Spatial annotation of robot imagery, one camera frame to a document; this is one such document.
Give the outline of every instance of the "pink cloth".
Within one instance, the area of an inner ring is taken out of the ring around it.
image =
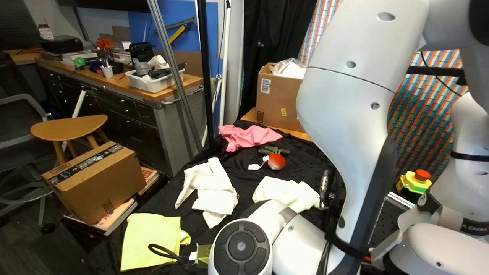
[[[228,153],[234,153],[239,149],[252,149],[282,139],[280,133],[259,126],[252,126],[246,130],[234,126],[222,126],[219,127],[219,135],[222,135],[228,141]]]

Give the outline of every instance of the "white cloth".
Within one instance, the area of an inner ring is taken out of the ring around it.
[[[295,213],[303,213],[312,207],[320,208],[320,194],[306,182],[283,181],[266,176],[257,187],[252,200],[278,200]]]
[[[175,208],[181,208],[197,190],[199,197],[193,210],[204,211],[204,219],[210,228],[217,226],[239,204],[239,194],[217,158],[211,158],[208,164],[188,168],[184,174],[184,188]]]

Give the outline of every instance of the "yellow cloth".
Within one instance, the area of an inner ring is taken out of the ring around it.
[[[181,254],[181,245],[190,245],[188,233],[181,229],[181,217],[136,213],[127,219],[123,243],[121,272],[176,263],[173,259],[161,257],[149,249],[149,245],[164,246]]]

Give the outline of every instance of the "wooden stool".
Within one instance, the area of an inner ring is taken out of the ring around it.
[[[94,133],[98,133],[100,138],[107,142],[107,136],[101,130],[101,127],[107,123],[106,115],[95,116],[81,116],[81,118],[69,118],[69,119],[54,119],[34,124],[31,127],[31,133],[43,141],[54,142],[58,165],[66,162],[61,144],[68,142],[68,149],[72,156],[77,158],[77,152],[71,141],[86,138],[92,149],[97,149],[98,144],[94,138]]]

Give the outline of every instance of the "white wall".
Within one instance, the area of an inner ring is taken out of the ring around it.
[[[55,35],[83,39],[75,13],[71,6],[58,6],[57,0],[23,0],[37,25],[48,22]],[[112,34],[112,26],[129,28],[129,13],[78,8],[89,40],[97,42],[98,34]]]

